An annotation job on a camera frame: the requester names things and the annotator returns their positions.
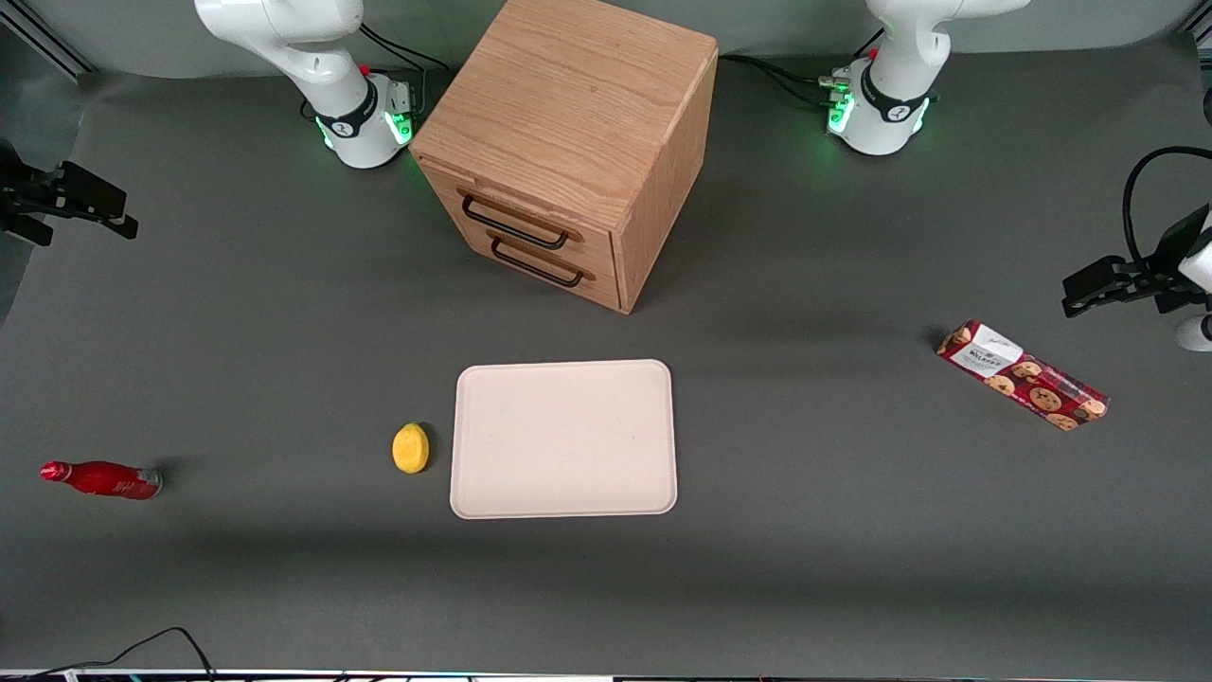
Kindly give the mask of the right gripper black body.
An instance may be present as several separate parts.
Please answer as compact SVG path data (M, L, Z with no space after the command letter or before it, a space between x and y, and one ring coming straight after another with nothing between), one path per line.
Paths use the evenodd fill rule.
M6 236L34 246L48 246L55 229L46 214L58 216L61 170L4 170L1 174L1 229Z

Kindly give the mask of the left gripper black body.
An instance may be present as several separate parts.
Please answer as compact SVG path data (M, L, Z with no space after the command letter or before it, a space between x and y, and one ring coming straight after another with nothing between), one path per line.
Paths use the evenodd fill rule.
M1151 299L1159 314L1174 313L1187 305L1201 306L1201 285L1179 273L1179 263L1190 254L1200 236L1199 210L1165 229L1156 250L1138 264L1140 273L1133 277L1130 302Z

